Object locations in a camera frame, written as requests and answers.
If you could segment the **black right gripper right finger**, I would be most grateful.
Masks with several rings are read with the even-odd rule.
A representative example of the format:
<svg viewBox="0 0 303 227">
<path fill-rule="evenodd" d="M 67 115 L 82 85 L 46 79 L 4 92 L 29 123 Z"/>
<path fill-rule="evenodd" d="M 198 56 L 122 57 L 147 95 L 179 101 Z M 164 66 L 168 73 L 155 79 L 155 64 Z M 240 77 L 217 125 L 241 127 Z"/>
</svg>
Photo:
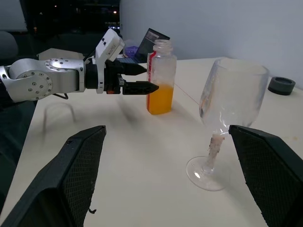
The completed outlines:
<svg viewBox="0 0 303 227">
<path fill-rule="evenodd" d="M 303 227 L 303 160 L 276 135 L 239 125 L 229 134 L 268 227 Z"/>
</svg>

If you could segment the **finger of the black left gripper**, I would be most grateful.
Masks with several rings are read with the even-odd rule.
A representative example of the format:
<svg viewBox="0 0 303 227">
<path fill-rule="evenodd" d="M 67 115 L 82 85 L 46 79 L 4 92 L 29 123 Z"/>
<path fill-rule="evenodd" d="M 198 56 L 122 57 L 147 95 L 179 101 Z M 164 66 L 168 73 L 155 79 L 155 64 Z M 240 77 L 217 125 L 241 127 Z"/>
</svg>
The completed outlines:
<svg viewBox="0 0 303 227">
<path fill-rule="evenodd" d="M 158 90 L 159 86 L 149 81 L 126 81 L 122 88 L 123 95 L 148 95 Z"/>
<path fill-rule="evenodd" d="M 123 63 L 123 74 L 128 76 L 137 76 L 142 73 L 146 73 L 147 69 L 139 64 L 136 63 Z"/>
</svg>

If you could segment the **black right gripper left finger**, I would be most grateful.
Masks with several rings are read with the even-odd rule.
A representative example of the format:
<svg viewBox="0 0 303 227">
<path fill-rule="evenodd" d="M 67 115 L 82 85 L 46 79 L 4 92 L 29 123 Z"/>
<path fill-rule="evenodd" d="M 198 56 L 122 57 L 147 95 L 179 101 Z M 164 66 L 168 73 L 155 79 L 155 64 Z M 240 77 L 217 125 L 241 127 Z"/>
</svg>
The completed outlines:
<svg viewBox="0 0 303 227">
<path fill-rule="evenodd" d="M 0 227 L 83 227 L 90 211 L 106 127 L 69 137 Z"/>
</svg>

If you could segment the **clear bottle with orange drink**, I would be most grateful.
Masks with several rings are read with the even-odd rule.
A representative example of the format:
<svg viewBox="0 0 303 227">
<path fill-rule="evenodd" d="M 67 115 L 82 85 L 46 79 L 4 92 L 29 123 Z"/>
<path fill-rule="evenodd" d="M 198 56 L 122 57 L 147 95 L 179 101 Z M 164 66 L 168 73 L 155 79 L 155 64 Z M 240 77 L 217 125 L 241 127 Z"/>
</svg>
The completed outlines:
<svg viewBox="0 0 303 227">
<path fill-rule="evenodd" d="M 156 40 L 147 58 L 147 80 L 159 88 L 148 94 L 146 108 L 153 115 L 171 111 L 177 58 L 170 40 Z"/>
</svg>

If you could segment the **clear wine glass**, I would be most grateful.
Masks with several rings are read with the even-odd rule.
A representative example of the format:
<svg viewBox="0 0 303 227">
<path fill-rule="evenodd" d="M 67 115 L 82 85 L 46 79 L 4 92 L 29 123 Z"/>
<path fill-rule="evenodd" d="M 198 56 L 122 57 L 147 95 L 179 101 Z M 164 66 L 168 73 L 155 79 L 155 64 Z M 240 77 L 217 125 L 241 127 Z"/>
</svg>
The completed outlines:
<svg viewBox="0 0 303 227">
<path fill-rule="evenodd" d="M 258 117 L 267 88 L 269 70 L 254 62 L 219 58 L 214 61 L 201 94 L 199 114 L 211 135 L 208 155 L 190 159 L 190 181 L 207 191 L 220 191 L 230 180 L 223 162 L 216 164 L 231 125 L 250 127 Z"/>
</svg>

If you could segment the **purple plastic item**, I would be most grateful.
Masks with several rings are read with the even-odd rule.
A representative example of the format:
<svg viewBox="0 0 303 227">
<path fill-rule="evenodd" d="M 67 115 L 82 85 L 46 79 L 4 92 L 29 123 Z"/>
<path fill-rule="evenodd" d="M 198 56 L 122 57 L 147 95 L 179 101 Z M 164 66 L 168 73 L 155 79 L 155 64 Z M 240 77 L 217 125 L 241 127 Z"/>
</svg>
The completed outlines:
<svg viewBox="0 0 303 227">
<path fill-rule="evenodd" d="M 124 56 L 127 58 L 133 58 L 138 50 L 137 46 L 128 46 L 124 49 Z"/>
</svg>

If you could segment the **dark laptop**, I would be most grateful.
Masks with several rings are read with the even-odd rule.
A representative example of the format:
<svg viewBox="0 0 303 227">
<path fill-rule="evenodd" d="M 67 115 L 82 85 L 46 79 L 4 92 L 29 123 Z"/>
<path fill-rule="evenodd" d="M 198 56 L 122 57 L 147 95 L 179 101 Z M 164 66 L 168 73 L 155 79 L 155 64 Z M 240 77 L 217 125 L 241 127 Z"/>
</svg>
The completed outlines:
<svg viewBox="0 0 303 227">
<path fill-rule="evenodd" d="M 124 49 L 123 49 L 123 57 L 117 57 L 117 60 L 126 63 L 146 63 L 148 54 L 153 52 L 153 46 L 155 44 L 155 41 L 159 39 L 170 40 L 170 37 L 149 28 L 139 45 L 134 40 L 129 39 L 124 41 L 125 43 L 124 49 L 128 46 L 138 47 L 135 56 L 133 58 L 127 58 L 126 56 L 124 56 Z"/>
</svg>

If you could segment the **beige cardboard box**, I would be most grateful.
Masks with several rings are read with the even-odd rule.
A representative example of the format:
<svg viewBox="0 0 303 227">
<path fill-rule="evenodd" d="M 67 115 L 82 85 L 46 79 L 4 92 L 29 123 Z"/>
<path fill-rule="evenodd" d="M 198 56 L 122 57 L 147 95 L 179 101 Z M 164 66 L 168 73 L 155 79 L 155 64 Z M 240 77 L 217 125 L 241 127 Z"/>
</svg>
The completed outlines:
<svg viewBox="0 0 303 227">
<path fill-rule="evenodd" d="M 40 61 L 45 61 L 45 60 L 53 59 L 53 58 L 77 59 L 77 60 L 84 59 L 84 55 L 82 53 L 61 50 L 61 49 L 56 49 L 56 48 L 50 48 L 41 53 L 38 53 L 37 57 Z"/>
</svg>

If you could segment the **black round cap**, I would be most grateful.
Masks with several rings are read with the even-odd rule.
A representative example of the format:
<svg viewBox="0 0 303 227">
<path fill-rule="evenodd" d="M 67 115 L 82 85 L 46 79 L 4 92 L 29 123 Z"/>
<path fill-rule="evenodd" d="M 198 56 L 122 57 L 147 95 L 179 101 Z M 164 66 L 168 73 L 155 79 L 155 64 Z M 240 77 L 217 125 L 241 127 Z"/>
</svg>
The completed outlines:
<svg viewBox="0 0 303 227">
<path fill-rule="evenodd" d="M 272 93 L 288 96 L 292 93 L 295 87 L 295 81 L 283 77 L 272 77 L 268 90 Z"/>
</svg>

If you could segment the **grey rounded chair back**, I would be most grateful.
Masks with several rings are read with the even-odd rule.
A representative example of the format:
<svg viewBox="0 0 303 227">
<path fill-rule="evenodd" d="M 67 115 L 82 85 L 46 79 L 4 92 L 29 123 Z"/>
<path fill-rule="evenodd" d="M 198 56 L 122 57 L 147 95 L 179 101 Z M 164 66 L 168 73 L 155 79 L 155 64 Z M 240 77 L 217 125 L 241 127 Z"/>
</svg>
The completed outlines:
<svg viewBox="0 0 303 227">
<path fill-rule="evenodd" d="M 18 44 L 14 36 L 0 31 L 0 60 L 11 59 L 18 55 Z"/>
</svg>

